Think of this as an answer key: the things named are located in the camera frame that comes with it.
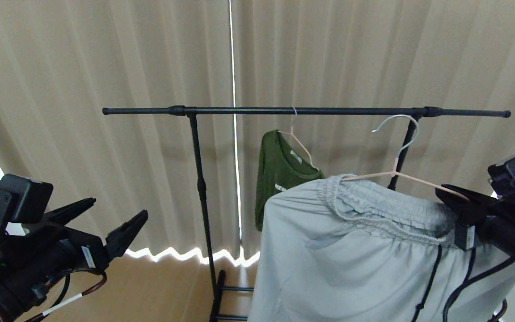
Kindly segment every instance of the curtain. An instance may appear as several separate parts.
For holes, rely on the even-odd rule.
[[[515,153],[515,1],[234,0],[232,17],[237,106],[511,110],[509,119],[423,118],[403,167],[485,193],[488,165]],[[260,241],[260,139],[288,131],[290,119],[237,118],[247,257]],[[371,134],[383,119],[298,116],[295,133],[327,176],[376,173],[392,168],[407,126],[399,119]],[[405,179],[398,191],[435,199],[432,188]]]
[[[0,164],[51,182],[49,208],[105,237],[143,208],[132,250],[206,254],[187,118],[103,107],[231,106],[227,0],[0,2]],[[213,246],[239,252],[232,116],[200,116]]]

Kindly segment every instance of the floor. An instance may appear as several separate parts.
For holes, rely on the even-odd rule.
[[[257,265],[233,267],[227,259],[219,259],[219,269],[227,273],[226,284],[253,286]],[[154,263],[148,257],[124,255],[112,261],[106,270],[107,283],[98,291],[80,298],[49,315],[45,322],[203,322],[208,321],[212,306],[212,286],[208,265],[194,257],[178,261],[172,256]],[[72,276],[66,298],[80,293],[100,280],[89,273]],[[33,308],[19,321],[47,309],[61,291],[55,286],[45,304]],[[223,314],[247,315],[251,293],[224,292]]]

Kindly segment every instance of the black ladder-like frame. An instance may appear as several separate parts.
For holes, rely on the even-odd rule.
[[[253,288],[225,286],[225,271],[221,270],[216,278],[212,241],[210,238],[210,223],[208,215],[208,203],[206,195],[206,181],[202,171],[202,155],[200,153],[200,138],[198,136],[198,114],[299,114],[299,115],[396,115],[405,114],[412,116],[417,122],[421,118],[435,118],[442,115],[452,116],[491,116],[497,118],[509,118],[509,110],[446,110],[438,107],[426,106],[423,108],[273,108],[273,107],[186,107],[170,106],[169,108],[103,108],[104,115],[109,114],[170,114],[174,116],[187,116],[190,119],[192,129],[192,141],[194,143],[194,157],[196,158],[196,171],[198,173],[198,194],[202,206],[202,218],[204,220],[204,232],[206,233],[206,247],[209,257],[209,268],[212,279],[213,303],[209,322],[216,321],[247,321],[247,316],[220,314],[220,305],[223,291],[253,292]],[[403,145],[413,137],[415,124],[409,122]],[[399,155],[397,171],[401,171],[406,158],[408,147]],[[398,176],[391,179],[388,188],[395,190]]]

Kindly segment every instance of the green shirt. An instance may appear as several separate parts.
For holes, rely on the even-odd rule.
[[[262,137],[256,189],[256,229],[261,232],[263,210],[271,196],[315,179],[323,173],[303,160],[277,130]]]

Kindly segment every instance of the clothes hanger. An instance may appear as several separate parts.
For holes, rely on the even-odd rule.
[[[297,119],[297,110],[295,110],[295,108],[292,106],[291,107],[292,109],[294,109],[295,111],[295,116],[293,117],[293,120],[291,121],[291,130],[290,132],[283,132],[283,131],[280,131],[278,130],[279,133],[283,133],[283,134],[288,134],[288,135],[291,135],[296,141],[297,143],[299,143],[299,145],[301,145],[301,147],[305,150],[305,153],[307,153],[307,156],[309,157],[309,164],[319,170],[319,168],[317,168],[316,166],[313,165],[313,159],[311,157],[311,153],[309,153],[309,151],[307,151],[307,149],[303,146],[303,144],[301,143],[301,141],[299,141],[299,139],[297,138],[297,136],[295,136],[295,134],[293,133],[293,127],[294,127],[294,123],[295,123],[295,120]]]
[[[424,181],[424,180],[421,180],[419,178],[411,177],[409,175],[406,175],[406,174],[403,174],[403,173],[400,173],[400,172],[397,171],[397,165],[398,165],[398,162],[399,162],[399,156],[401,155],[401,152],[404,149],[406,149],[407,147],[409,147],[409,145],[413,144],[413,142],[417,139],[418,132],[419,132],[420,128],[419,128],[418,122],[414,118],[412,118],[411,116],[404,115],[404,114],[397,114],[397,115],[389,116],[388,118],[384,119],[384,121],[382,123],[380,123],[380,125],[376,129],[372,130],[371,133],[378,132],[380,130],[380,128],[384,125],[384,123],[386,123],[388,120],[394,119],[394,118],[407,118],[407,119],[409,119],[411,122],[414,123],[415,130],[414,130],[414,134],[413,134],[412,139],[407,144],[403,145],[401,147],[401,149],[398,151],[398,153],[397,153],[397,155],[395,157],[394,164],[393,164],[393,170],[392,171],[387,171],[387,172],[384,172],[384,173],[374,173],[374,174],[358,175],[356,177],[344,177],[343,179],[341,179],[341,181],[353,181],[353,180],[360,180],[360,179],[367,179],[367,178],[374,178],[374,177],[382,177],[384,175],[390,175],[391,177],[394,177],[395,175],[398,175],[399,177],[411,179],[412,181],[417,181],[417,182],[423,183],[425,185],[437,188],[439,190],[450,192],[451,194],[457,195],[460,198],[468,200],[468,198],[466,196],[464,196],[463,194],[461,194],[459,192],[452,191],[449,188],[445,188],[445,187],[442,187],[442,186],[439,186],[439,185],[435,185],[434,183],[431,183],[431,182],[428,182],[428,181]]]

